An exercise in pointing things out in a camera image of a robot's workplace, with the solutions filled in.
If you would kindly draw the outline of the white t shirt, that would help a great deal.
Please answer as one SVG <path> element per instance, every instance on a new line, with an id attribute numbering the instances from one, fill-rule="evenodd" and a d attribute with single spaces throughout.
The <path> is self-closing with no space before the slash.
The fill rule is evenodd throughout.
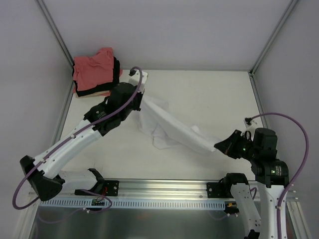
<path id="1" fill-rule="evenodd" d="M 139 130 L 153 139 L 153 146 L 157 149 L 168 149 L 178 145 L 185 145 L 201 154 L 214 152 L 214 145 L 220 139 L 206 136 L 199 127 L 183 124 L 166 111 L 168 102 L 144 96 L 141 111 L 138 112 L 137 125 Z"/>

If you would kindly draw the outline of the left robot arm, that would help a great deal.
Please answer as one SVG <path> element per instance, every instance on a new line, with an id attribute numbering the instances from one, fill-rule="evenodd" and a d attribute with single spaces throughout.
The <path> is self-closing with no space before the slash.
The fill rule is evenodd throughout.
<path id="1" fill-rule="evenodd" d="M 119 83 L 64 139 L 34 158 L 25 156 L 20 160 L 28 182 L 41 201 L 48 201 L 62 191 L 98 195 L 107 189 L 106 181 L 96 169 L 66 172 L 62 168 L 85 147 L 117 128 L 131 111 L 140 111 L 143 94 L 144 84 Z"/>

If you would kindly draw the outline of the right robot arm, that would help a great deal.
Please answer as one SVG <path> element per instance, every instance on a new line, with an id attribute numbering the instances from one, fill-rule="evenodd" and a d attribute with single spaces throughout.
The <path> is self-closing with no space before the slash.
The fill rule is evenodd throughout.
<path id="1" fill-rule="evenodd" d="M 257 128 L 235 130 L 215 148 L 233 159 L 246 159 L 257 182 L 260 210 L 250 194 L 249 182 L 243 173 L 227 173 L 221 181 L 223 193 L 234 198 L 243 219 L 248 239 L 285 239 L 287 237 L 286 194 L 289 171 L 285 162 L 277 158 L 277 135 L 273 130 Z"/>

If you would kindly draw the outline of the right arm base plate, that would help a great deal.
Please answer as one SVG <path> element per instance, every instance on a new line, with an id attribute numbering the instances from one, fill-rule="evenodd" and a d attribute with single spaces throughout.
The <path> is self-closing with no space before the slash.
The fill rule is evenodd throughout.
<path id="1" fill-rule="evenodd" d="M 208 182 L 206 183 L 206 191 L 208 198 L 228 199 L 233 198 L 230 190 L 222 182 Z"/>

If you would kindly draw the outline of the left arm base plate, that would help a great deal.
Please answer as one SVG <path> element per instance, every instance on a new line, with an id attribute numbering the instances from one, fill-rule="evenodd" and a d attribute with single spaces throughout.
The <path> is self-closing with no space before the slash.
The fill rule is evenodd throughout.
<path id="1" fill-rule="evenodd" d="M 89 190 L 75 190 L 74 194 L 77 196 L 111 196 L 116 197 L 119 191 L 119 181 L 117 180 L 100 180 L 92 189 Z"/>

